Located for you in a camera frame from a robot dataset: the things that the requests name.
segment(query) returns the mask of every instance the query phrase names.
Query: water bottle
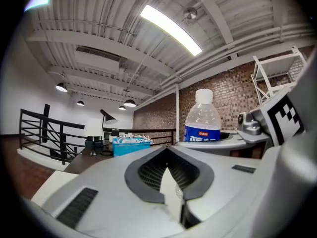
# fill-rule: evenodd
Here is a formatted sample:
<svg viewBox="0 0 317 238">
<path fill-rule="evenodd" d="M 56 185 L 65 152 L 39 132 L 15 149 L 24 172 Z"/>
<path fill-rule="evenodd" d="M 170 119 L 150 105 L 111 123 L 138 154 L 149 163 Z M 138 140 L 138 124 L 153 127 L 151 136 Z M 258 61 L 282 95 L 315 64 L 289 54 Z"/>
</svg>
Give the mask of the water bottle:
<svg viewBox="0 0 317 238">
<path fill-rule="evenodd" d="M 220 129 L 220 116 L 212 104 L 212 90 L 197 90 L 196 104 L 185 120 L 184 141 L 219 140 Z"/>
</svg>

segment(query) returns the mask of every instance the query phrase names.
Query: bottle cap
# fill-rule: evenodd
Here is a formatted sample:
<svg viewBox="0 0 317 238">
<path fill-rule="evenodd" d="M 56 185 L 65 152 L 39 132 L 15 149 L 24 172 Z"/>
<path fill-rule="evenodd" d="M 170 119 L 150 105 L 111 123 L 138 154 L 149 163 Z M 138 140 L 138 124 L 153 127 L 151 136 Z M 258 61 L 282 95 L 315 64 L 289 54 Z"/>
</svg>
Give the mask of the bottle cap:
<svg viewBox="0 0 317 238">
<path fill-rule="evenodd" d="M 196 91 L 196 102 L 210 104 L 212 102 L 212 90 L 199 89 Z"/>
</svg>

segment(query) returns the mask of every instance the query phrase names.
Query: blue box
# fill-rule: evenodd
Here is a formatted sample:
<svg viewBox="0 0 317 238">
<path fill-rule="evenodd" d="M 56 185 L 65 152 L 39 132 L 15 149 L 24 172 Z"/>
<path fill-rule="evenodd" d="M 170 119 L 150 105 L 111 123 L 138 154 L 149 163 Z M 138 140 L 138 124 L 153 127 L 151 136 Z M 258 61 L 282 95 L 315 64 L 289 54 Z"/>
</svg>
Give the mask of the blue box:
<svg viewBox="0 0 317 238">
<path fill-rule="evenodd" d="M 125 141 L 135 140 L 135 139 L 143 139 L 141 137 L 134 137 L 134 138 L 124 138 Z M 118 139 L 114 138 L 112 140 L 112 147 L 113 147 L 113 156 L 121 156 L 128 153 L 136 152 L 139 150 L 147 149 L 151 147 L 151 142 L 131 142 L 131 143 L 117 143 Z"/>
</svg>

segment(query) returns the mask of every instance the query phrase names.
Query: railing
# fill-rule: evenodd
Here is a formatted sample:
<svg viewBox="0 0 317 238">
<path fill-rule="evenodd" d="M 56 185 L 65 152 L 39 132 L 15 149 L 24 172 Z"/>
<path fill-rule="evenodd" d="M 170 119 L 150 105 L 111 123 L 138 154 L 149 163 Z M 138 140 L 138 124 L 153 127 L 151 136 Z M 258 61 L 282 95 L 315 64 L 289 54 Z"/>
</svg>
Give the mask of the railing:
<svg viewBox="0 0 317 238">
<path fill-rule="evenodd" d="M 59 130 L 55 130 L 52 124 L 59 125 Z M 21 109 L 20 112 L 20 121 L 19 121 L 19 144 L 20 149 L 27 148 L 33 152 L 41 154 L 43 156 L 50 157 L 55 160 L 59 160 L 65 165 L 66 162 L 71 162 L 72 159 L 78 154 L 77 147 L 85 147 L 85 145 L 69 143 L 67 141 L 67 137 L 72 138 L 81 138 L 87 139 L 87 137 L 79 136 L 75 134 L 65 133 L 64 129 L 66 127 L 75 128 L 75 129 L 84 129 L 84 125 L 70 123 L 65 121 L 59 121 L 52 118 L 48 118 L 42 114 L 31 112 L 28 110 Z M 112 128 L 103 128 L 104 132 L 111 132 Z M 119 133 L 133 133 L 133 134 L 145 134 L 149 135 L 149 133 L 165 133 L 163 136 L 154 136 L 151 137 L 153 140 L 163 140 L 168 139 L 167 142 L 161 141 L 159 143 L 154 143 L 151 146 L 161 145 L 161 144 L 174 144 L 174 133 L 176 129 L 118 129 Z M 49 147 L 43 143 L 52 142 L 56 148 Z M 30 143 L 39 145 L 41 147 L 47 148 L 50 150 L 50 154 L 42 153 L 38 150 L 30 147 Z"/>
</svg>

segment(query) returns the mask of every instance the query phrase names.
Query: blue bottle label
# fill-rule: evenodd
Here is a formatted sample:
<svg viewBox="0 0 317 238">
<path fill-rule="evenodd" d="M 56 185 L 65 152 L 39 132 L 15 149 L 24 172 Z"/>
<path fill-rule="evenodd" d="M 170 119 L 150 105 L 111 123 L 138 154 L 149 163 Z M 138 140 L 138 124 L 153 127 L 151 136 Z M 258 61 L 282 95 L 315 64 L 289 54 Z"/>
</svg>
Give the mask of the blue bottle label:
<svg viewBox="0 0 317 238">
<path fill-rule="evenodd" d="M 220 129 L 198 129 L 185 126 L 184 141 L 211 141 L 220 139 Z"/>
</svg>

